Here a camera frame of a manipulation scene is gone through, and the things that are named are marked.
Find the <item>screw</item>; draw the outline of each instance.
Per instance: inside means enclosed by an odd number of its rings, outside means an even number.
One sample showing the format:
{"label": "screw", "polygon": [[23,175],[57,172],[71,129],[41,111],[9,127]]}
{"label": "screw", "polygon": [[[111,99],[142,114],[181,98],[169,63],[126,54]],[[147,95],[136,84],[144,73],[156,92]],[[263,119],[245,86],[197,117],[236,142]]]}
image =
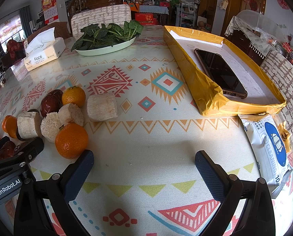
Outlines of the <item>screw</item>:
{"label": "screw", "polygon": [[53,180],[58,180],[60,178],[60,174],[53,174],[51,177]]}
{"label": "screw", "polygon": [[260,177],[260,178],[259,178],[259,182],[260,182],[261,184],[265,184],[265,179],[262,178],[262,177]]}
{"label": "screw", "polygon": [[31,181],[31,179],[29,177],[28,178],[25,178],[24,184],[28,184],[30,181]]}
{"label": "screw", "polygon": [[234,175],[234,174],[230,174],[229,175],[229,179],[233,180],[233,181],[236,181],[237,180],[237,176]]}

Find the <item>blue label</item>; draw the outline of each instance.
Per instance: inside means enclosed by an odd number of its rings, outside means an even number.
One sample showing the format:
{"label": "blue label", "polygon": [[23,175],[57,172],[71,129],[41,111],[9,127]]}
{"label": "blue label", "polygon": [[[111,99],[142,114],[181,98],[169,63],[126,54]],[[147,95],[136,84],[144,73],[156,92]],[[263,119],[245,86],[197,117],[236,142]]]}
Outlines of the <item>blue label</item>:
{"label": "blue label", "polygon": [[286,162],[286,150],[280,134],[276,130],[276,127],[273,126],[271,123],[266,122],[264,124],[264,127],[271,140],[276,159],[278,160],[278,163],[284,167]]}

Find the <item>shelving unit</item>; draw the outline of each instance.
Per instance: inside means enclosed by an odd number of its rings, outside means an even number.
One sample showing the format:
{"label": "shelving unit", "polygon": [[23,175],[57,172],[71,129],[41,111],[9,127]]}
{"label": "shelving unit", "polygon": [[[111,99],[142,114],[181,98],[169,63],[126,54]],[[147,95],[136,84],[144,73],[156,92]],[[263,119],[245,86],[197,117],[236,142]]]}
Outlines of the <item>shelving unit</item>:
{"label": "shelving unit", "polygon": [[196,10],[194,7],[180,3],[177,7],[176,24],[177,27],[194,27],[196,25]]}

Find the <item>window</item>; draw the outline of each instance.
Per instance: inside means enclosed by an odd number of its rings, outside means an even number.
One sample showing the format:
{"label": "window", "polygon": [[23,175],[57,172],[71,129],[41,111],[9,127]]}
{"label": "window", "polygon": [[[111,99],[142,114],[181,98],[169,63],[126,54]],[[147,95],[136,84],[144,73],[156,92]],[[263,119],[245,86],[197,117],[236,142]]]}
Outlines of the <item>window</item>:
{"label": "window", "polygon": [[0,25],[0,43],[4,52],[7,52],[7,42],[11,39],[17,42],[21,42],[26,39],[19,15],[4,21]]}

